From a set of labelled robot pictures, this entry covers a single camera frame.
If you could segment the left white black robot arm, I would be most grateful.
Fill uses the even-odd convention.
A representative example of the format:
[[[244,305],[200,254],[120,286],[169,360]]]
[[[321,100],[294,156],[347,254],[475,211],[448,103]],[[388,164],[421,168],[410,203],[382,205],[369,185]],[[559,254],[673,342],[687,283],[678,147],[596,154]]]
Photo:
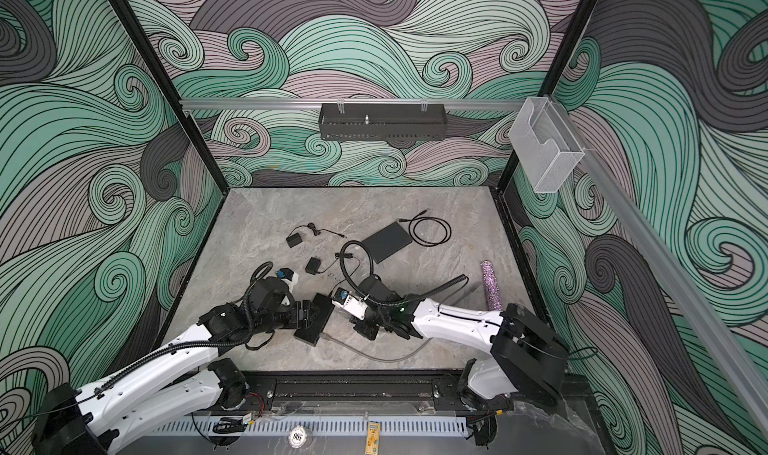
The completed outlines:
[[[270,266],[261,266],[241,299],[213,307],[166,345],[96,382],[50,390],[36,416],[34,452],[114,454],[187,413],[239,408],[248,382],[227,352],[249,348],[256,334],[308,329],[321,312],[294,298],[297,273],[269,276]]]

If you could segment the dark grey box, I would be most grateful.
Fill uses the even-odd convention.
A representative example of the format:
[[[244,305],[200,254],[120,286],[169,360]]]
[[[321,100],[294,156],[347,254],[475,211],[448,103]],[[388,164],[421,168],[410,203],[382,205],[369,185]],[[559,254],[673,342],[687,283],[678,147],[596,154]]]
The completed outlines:
[[[380,264],[412,242],[413,238],[409,232],[399,222],[393,222],[366,237],[361,244],[374,263]]]

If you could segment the black network switch box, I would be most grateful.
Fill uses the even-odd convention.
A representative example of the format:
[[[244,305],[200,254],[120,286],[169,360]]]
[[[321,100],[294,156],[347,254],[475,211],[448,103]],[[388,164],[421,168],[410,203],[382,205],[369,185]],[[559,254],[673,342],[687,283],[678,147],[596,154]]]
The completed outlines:
[[[294,338],[316,346],[335,306],[327,295],[317,293],[312,300],[298,302],[297,329]]]

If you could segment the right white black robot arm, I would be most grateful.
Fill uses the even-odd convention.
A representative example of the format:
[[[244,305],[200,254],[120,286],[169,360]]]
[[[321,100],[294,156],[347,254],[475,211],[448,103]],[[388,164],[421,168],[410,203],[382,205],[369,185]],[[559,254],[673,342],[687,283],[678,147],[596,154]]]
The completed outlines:
[[[354,330],[370,341],[386,331],[405,340],[446,340],[488,354],[487,359],[469,361],[462,375],[462,390],[476,399],[520,393],[554,407],[563,398],[568,363],[596,354],[594,348],[571,350],[560,335],[522,305],[510,303],[502,310],[483,311],[434,299],[467,282],[465,275],[422,294],[401,296],[382,282],[374,271],[373,256],[363,249],[368,276],[357,283],[346,266],[351,247],[364,245],[352,240],[339,249],[339,268],[348,287],[337,289],[331,300],[350,315]]]

